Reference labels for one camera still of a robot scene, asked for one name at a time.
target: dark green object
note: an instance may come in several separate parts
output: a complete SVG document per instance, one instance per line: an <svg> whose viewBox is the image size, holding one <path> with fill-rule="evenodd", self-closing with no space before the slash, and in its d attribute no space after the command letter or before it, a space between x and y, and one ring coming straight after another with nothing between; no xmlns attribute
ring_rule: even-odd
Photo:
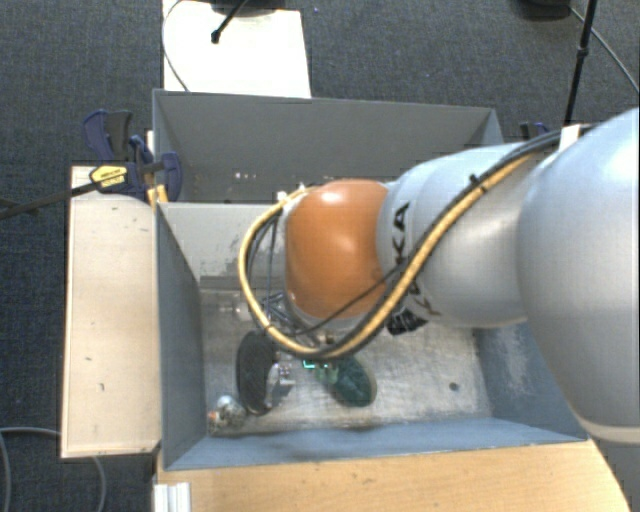
<svg viewBox="0 0 640 512"><path fill-rule="evenodd" d="M338 378L329 389L334 397L350 407L366 407L376 399L376 379L355 357L336 361Z"/></svg>

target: black object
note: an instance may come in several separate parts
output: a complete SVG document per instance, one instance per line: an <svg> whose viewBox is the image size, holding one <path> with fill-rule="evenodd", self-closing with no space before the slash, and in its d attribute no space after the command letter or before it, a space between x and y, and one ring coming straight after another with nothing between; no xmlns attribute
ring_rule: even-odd
<svg viewBox="0 0 640 512"><path fill-rule="evenodd" d="M236 353L236 386L240 402L251 414L269 412L265 403L269 370L277 362L273 342L260 331L250 331L242 339Z"/></svg>
<svg viewBox="0 0 640 512"><path fill-rule="evenodd" d="M589 36L591 36L591 26L593 18L596 14L597 0L589 0L587 4L587 12L584 16L584 24L582 26L582 35L580 36L580 44L576 55L576 67L573 71L573 80L571 81L571 90L569 92L569 100L567 101L567 110L564 114L564 125L571 124L573 117L573 107L575 106L576 96L578 94L578 85L580 84L580 75L582 74L582 64L584 59L589 55Z"/></svg>
<svg viewBox="0 0 640 512"><path fill-rule="evenodd" d="M389 315L386 327L389 334L397 336L405 332L415 331L426 323L426 320L418 318L407 308L403 307L400 311L394 311Z"/></svg>

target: gray bin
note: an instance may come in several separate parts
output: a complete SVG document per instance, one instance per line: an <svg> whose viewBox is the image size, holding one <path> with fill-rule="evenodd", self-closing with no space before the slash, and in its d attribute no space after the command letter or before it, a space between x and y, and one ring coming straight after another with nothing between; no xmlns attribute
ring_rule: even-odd
<svg viewBox="0 0 640 512"><path fill-rule="evenodd" d="M483 108L166 91L154 93L153 128L156 152L178 151L185 169L181 201L161 205L156 229L166 469L586 437L526 324L379 335L358 354L378 380L378 398L363 409L335 402L294 361L296 386L280 407L210 437L207 412L218 396L237 395L234 353L253 327L237 282L240 240L276 192L341 176L393 179L502 138L495 112ZM266 258L258 259L260 279Z"/></svg>

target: bin floor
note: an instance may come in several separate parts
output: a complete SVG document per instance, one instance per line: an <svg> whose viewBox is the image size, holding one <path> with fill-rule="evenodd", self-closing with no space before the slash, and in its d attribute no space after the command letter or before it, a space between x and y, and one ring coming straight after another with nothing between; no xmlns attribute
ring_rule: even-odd
<svg viewBox="0 0 640 512"><path fill-rule="evenodd" d="M241 294L201 289L204 381L208 410L218 398L237 399L235 354L253 323ZM367 407L336 401L313 370L287 354L295 385L282 403L263 416L248 416L240 428L219 435L282 432L308 428L366 428L390 423L437 421L491 415L476 344L470 329L427 324L413 333L382 331L357 353L375 376L377 397Z"/></svg>

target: wooden surface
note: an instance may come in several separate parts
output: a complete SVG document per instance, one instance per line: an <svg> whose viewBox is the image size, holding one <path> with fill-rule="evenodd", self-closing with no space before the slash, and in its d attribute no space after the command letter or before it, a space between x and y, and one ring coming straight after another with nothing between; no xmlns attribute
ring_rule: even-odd
<svg viewBox="0 0 640 512"><path fill-rule="evenodd" d="M628 511L591 441L371 460L164 472L192 510Z"/></svg>
<svg viewBox="0 0 640 512"><path fill-rule="evenodd" d="M90 167L74 167L72 185ZM91 192L70 203L62 457L150 452L160 440L154 217Z"/></svg>

